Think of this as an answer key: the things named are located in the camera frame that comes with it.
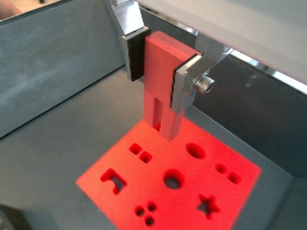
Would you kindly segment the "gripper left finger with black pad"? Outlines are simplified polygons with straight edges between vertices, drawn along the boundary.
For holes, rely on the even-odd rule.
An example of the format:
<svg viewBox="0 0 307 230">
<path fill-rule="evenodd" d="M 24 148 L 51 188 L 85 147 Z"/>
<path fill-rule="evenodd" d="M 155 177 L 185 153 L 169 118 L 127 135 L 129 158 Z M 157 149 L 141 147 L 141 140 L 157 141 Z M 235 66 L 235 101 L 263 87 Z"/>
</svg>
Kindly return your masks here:
<svg viewBox="0 0 307 230">
<path fill-rule="evenodd" d="M 145 24 L 135 0 L 111 0 L 111 8 L 125 45 L 127 75 L 135 81 L 145 75 L 146 37 L 151 29 Z"/>
</svg>

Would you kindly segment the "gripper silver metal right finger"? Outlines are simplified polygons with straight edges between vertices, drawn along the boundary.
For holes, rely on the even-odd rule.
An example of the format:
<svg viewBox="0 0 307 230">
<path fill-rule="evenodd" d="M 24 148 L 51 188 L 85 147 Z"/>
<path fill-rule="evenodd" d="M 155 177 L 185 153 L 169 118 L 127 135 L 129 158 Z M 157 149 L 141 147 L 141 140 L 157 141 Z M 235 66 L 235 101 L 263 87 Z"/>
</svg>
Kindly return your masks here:
<svg viewBox="0 0 307 230">
<path fill-rule="evenodd" d="M 195 100 L 195 94 L 207 94 L 215 83 L 209 76 L 210 70 L 218 65 L 223 58 L 233 52 L 233 48 L 209 36 L 199 33 L 195 39 L 194 54 L 175 69 L 171 109 L 181 114 Z"/>
</svg>

